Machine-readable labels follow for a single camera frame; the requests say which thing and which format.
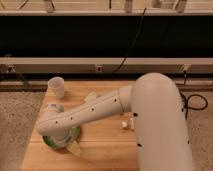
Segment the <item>translucent yellowish pusher tool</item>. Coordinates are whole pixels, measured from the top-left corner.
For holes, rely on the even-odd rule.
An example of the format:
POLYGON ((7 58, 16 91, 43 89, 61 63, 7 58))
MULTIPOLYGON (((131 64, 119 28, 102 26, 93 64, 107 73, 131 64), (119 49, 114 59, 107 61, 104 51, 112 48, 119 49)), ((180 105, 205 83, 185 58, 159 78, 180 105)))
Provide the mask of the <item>translucent yellowish pusher tool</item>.
POLYGON ((79 144, 76 141, 72 142, 67 147, 67 149, 68 149, 69 152, 71 152, 75 156, 79 156, 81 154, 81 148, 80 148, 79 144))

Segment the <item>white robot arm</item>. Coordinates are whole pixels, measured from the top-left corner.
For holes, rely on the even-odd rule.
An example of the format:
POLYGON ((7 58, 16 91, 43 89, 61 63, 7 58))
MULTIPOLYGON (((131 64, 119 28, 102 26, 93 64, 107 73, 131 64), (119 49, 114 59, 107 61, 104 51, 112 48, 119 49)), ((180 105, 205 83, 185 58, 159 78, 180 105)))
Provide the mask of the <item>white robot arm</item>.
POLYGON ((128 112, 133 115, 140 171, 195 171, 181 93, 161 73, 145 74, 68 111, 48 106, 37 132, 64 145, 73 127, 128 112))

